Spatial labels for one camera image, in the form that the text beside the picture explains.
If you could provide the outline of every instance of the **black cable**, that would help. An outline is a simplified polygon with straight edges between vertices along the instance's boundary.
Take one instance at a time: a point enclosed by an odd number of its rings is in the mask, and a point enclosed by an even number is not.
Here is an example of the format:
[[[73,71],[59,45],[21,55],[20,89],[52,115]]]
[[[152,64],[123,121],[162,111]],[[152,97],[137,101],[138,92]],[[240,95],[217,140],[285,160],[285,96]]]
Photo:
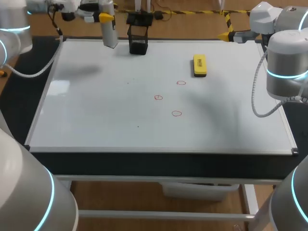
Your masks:
[[[53,7],[52,17],[51,17],[51,15],[50,15],[50,9],[51,9],[51,7]],[[58,10],[57,10],[57,8],[56,8],[55,5],[49,5],[49,6],[48,6],[48,9],[47,9],[47,14],[48,14],[48,17],[50,18],[50,20],[51,20],[51,22],[52,22],[53,27],[56,28],[58,35],[59,35],[59,36],[62,36],[62,35],[63,35],[62,30],[58,27],[58,25],[57,25],[56,22],[54,21],[54,18],[55,18],[55,15],[56,15],[56,12],[57,12],[57,11],[58,11]]]
[[[172,10],[171,10],[169,7],[167,7],[167,6],[161,6],[161,5],[159,5],[158,2],[157,2],[157,0],[155,0],[155,2],[156,2],[156,4],[157,4],[160,8],[165,8],[165,9],[170,10],[170,17],[169,17],[167,20],[162,20],[163,22],[169,21],[169,20],[171,19],[171,17],[172,17]]]

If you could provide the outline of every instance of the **metal table frame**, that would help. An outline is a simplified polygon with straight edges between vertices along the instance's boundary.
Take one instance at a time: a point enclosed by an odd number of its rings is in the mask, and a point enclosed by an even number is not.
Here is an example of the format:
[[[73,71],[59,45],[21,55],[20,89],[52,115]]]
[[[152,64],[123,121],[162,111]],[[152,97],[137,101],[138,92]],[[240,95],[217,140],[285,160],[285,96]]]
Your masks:
[[[128,218],[128,219],[165,219],[165,220],[211,220],[249,222],[249,231],[262,231],[270,222],[269,205],[271,196],[259,209],[254,184],[278,185],[281,180],[186,178],[186,177],[144,177],[144,176],[83,176],[58,175],[57,178],[68,189],[72,181],[125,181],[125,182],[179,182],[179,183],[221,183],[241,184],[247,214],[224,213],[187,213],[158,211],[114,211],[79,210],[80,218]]]

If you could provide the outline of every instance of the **red marker drawing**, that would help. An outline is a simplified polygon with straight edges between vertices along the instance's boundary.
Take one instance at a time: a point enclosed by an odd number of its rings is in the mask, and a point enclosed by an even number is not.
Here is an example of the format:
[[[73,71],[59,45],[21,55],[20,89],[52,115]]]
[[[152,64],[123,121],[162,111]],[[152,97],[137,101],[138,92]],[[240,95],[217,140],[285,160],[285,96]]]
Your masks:
[[[162,97],[161,95],[156,95],[156,96],[154,96],[154,99],[155,99],[155,100],[162,100],[163,97]]]
[[[185,81],[178,81],[177,84],[178,84],[178,85],[185,85],[186,82],[185,82]]]
[[[173,112],[172,112],[172,115],[175,116],[175,117],[181,116],[181,115],[182,115],[182,112],[180,112],[180,111],[173,111]]]

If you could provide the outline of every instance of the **yellow sponge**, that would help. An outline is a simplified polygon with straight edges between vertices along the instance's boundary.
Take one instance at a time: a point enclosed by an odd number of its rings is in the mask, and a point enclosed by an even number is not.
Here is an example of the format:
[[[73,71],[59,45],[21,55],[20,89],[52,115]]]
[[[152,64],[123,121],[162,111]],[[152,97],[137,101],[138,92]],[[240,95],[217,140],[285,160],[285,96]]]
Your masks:
[[[207,73],[206,60],[204,54],[193,56],[193,73],[195,77],[205,77]]]

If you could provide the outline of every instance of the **white cylinder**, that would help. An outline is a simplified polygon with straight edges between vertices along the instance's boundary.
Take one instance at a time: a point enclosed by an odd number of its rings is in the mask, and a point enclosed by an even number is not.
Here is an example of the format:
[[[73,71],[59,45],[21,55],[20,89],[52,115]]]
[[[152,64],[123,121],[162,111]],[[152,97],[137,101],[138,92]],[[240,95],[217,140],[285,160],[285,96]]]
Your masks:
[[[0,129],[1,231],[75,231],[78,208],[32,154]]]

